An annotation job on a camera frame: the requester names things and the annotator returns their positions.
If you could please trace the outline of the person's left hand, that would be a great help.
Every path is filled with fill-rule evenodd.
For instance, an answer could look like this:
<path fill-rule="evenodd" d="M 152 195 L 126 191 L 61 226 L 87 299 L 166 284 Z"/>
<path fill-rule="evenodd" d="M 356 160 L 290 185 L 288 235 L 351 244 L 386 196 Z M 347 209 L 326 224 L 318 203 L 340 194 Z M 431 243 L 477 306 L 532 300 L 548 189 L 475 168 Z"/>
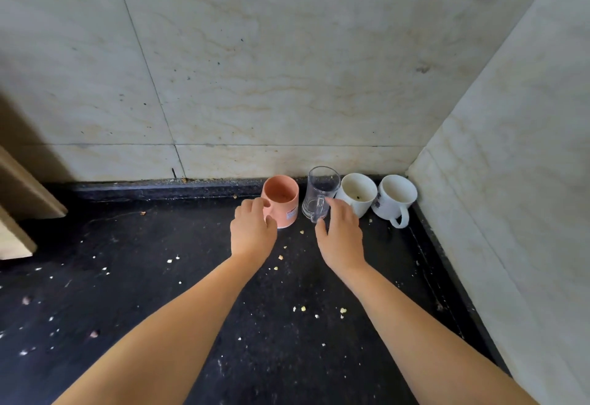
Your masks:
<path fill-rule="evenodd" d="M 231 257 L 258 268 L 269 257 L 277 239 L 277 230 L 269 230 L 265 225 L 263 207 L 261 197 L 243 200 L 230 225 Z"/>

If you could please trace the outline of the person's right hand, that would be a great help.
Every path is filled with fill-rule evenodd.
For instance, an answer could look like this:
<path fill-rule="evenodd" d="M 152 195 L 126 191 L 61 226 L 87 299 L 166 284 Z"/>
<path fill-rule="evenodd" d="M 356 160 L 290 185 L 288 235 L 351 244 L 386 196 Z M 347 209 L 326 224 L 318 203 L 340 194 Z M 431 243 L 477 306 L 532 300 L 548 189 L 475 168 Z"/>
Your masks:
<path fill-rule="evenodd" d="M 339 199 L 327 198 L 330 207 L 326 226 L 328 237 L 317 243 L 323 260 L 336 275 L 344 279 L 347 273 L 366 264 L 359 218 L 349 204 Z"/>

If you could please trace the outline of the pink plastic cup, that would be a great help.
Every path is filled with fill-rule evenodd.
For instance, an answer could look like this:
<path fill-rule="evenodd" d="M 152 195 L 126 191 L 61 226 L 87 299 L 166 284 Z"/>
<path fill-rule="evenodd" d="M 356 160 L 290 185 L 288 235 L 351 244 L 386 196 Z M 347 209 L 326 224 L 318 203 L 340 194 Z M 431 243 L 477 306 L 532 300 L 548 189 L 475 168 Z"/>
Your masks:
<path fill-rule="evenodd" d="M 289 176 L 268 178 L 262 186 L 261 195 L 264 199 L 264 218 L 273 218 L 279 230 L 291 226 L 299 211 L 299 191 L 296 180 Z"/>

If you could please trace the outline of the clear glass mug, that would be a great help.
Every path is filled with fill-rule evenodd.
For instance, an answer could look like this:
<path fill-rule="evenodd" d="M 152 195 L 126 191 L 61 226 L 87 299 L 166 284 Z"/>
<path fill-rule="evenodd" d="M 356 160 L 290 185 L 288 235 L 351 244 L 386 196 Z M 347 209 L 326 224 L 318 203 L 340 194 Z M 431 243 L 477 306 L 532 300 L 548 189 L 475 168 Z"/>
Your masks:
<path fill-rule="evenodd" d="M 340 185 L 340 174 L 330 167 L 320 165 L 309 171 L 301 210 L 312 223 L 327 216 L 329 204 L 326 199 L 334 198 Z"/>

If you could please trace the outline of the person's right forearm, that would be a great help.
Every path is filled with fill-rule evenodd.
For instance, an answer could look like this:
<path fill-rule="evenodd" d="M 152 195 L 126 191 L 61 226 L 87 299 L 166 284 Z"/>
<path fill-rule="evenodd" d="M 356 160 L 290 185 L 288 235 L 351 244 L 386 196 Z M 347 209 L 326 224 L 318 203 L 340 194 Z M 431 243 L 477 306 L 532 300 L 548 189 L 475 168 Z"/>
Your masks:
<path fill-rule="evenodd" d="M 539 405 L 364 260 L 328 265 L 363 306 L 420 405 Z"/>

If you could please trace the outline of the person's left forearm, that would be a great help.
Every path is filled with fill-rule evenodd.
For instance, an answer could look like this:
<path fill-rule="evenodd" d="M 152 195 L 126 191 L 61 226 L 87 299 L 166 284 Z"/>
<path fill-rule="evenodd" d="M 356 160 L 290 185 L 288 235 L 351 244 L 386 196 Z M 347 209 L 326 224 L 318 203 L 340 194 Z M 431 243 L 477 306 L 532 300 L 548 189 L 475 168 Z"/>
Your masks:
<path fill-rule="evenodd" d="M 268 257 L 230 256 L 116 342 L 53 405 L 182 405 L 235 301 Z"/>

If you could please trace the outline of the plain white cup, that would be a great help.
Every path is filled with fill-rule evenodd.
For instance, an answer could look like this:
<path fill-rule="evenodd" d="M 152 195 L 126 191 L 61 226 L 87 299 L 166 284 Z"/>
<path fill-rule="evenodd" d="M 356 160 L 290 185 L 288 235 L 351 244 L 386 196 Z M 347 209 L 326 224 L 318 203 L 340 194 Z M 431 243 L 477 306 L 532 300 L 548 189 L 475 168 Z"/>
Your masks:
<path fill-rule="evenodd" d="M 368 176 L 361 173 L 349 173 L 342 178 L 335 195 L 351 206 L 358 218 L 363 217 L 378 195 L 378 187 Z"/>

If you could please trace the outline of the scattered pale food crumbs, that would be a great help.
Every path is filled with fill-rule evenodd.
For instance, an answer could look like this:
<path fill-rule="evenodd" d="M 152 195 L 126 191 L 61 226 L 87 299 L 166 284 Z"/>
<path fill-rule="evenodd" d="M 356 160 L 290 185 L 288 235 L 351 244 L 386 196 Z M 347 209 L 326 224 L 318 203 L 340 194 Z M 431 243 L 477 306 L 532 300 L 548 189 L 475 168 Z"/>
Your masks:
<path fill-rule="evenodd" d="M 24 220 L 33 256 L 0 262 L 0 363 L 86 366 L 230 256 L 239 199 L 83 202 Z M 350 294 L 319 254 L 313 224 L 278 231 L 217 344 L 326 344 Z"/>

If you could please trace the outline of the white floral print mug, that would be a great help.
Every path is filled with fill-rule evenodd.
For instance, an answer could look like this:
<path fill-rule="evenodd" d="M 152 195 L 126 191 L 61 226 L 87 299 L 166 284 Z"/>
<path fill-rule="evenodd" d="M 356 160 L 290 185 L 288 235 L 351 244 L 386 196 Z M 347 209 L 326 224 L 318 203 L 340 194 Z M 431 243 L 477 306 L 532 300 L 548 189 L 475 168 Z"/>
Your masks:
<path fill-rule="evenodd" d="M 417 197 L 417 188 L 409 179 L 401 175 L 387 175 L 378 186 L 371 209 L 394 228 L 404 229 L 409 224 L 409 207 Z"/>

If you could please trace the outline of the large light wooden board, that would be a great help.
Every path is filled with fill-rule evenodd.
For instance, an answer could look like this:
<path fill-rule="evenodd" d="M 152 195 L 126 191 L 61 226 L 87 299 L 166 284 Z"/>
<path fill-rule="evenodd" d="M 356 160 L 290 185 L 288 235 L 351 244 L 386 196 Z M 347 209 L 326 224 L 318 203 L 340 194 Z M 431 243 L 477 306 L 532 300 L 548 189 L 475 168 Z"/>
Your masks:
<path fill-rule="evenodd" d="M 15 220 L 47 220 L 68 213 L 34 176 L 0 145 L 0 206 Z"/>

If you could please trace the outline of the small light wooden board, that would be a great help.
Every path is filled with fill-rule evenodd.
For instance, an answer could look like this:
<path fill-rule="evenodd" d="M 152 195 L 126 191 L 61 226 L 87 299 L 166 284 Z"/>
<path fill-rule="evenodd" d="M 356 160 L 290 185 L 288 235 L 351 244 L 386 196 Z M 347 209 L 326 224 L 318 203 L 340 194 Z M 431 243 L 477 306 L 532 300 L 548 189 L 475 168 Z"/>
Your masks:
<path fill-rule="evenodd" d="M 37 245 L 0 205 L 0 260 L 28 258 Z"/>

